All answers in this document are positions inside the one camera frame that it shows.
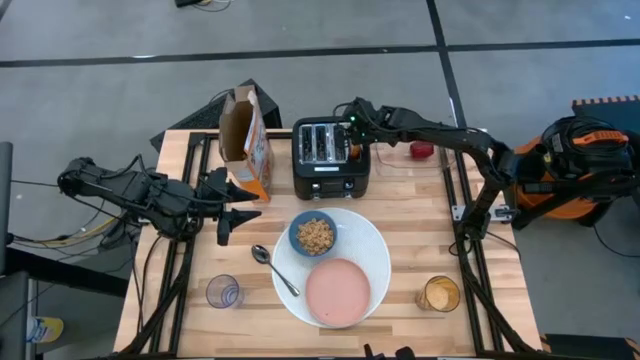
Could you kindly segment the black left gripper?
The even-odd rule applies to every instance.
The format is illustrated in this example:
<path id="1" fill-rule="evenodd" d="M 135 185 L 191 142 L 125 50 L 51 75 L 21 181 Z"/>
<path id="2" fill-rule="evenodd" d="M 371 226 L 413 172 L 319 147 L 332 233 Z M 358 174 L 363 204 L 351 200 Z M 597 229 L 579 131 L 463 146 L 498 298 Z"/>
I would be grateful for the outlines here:
<path id="1" fill-rule="evenodd" d="M 190 214 L 199 219 L 211 218 L 217 221 L 217 244 L 227 245 L 231 230 L 262 215 L 261 211 L 231 210 L 229 219 L 225 215 L 226 203 L 259 200 L 260 196 L 229 182 L 228 171 L 218 167 L 205 175 L 200 175 L 194 190 L 194 200 L 189 207 Z"/>

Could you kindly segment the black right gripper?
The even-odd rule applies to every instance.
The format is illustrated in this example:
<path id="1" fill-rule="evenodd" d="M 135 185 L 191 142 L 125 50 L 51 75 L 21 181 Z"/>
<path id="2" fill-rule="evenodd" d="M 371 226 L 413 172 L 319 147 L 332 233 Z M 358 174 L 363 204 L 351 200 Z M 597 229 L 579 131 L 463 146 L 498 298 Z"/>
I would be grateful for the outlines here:
<path id="1" fill-rule="evenodd" d="M 398 143 L 398 131 L 386 123 L 386 116 L 382 110 L 376 110 L 373 104 L 363 98 L 356 97 L 347 105 L 347 135 L 353 146 L 362 143 Z M 345 129 L 335 125 L 333 130 L 335 145 L 335 160 L 346 161 L 349 150 Z"/>

